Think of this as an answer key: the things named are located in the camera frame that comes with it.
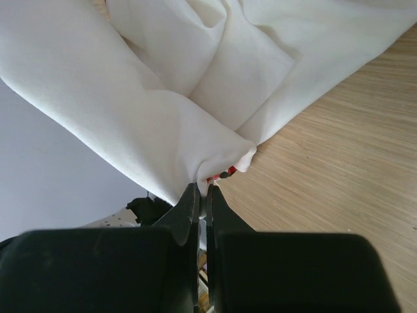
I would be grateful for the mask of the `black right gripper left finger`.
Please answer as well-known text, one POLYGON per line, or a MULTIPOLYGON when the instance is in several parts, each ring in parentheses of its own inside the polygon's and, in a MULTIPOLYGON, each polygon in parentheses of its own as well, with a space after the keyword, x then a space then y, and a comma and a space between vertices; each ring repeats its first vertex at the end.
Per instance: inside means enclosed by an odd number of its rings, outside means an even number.
POLYGON ((1 254, 2 312, 197 312, 199 191, 152 226, 34 230, 1 254))

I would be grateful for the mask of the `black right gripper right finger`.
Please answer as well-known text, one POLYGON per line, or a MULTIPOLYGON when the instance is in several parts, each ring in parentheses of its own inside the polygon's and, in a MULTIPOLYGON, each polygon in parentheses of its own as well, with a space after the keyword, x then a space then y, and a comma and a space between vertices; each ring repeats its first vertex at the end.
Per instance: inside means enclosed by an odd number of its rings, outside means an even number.
POLYGON ((217 312, 400 312, 380 256, 351 233, 255 231, 211 186, 207 274, 217 312))

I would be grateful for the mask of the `white printed t-shirt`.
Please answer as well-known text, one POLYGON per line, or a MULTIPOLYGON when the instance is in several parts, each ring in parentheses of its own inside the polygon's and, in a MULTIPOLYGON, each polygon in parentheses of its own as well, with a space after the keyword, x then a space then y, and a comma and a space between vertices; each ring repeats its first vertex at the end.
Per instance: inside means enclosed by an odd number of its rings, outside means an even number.
POLYGON ((154 195, 205 193, 383 53, 415 1, 2 1, 1 79, 154 195))

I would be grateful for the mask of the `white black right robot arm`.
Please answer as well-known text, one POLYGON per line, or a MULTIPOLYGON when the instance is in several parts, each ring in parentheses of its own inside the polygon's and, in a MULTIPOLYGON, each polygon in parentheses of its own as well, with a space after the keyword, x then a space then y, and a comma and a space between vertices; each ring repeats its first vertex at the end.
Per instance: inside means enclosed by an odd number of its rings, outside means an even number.
POLYGON ((400 310, 367 239, 255 231, 216 186, 1 243, 2 312, 400 310))

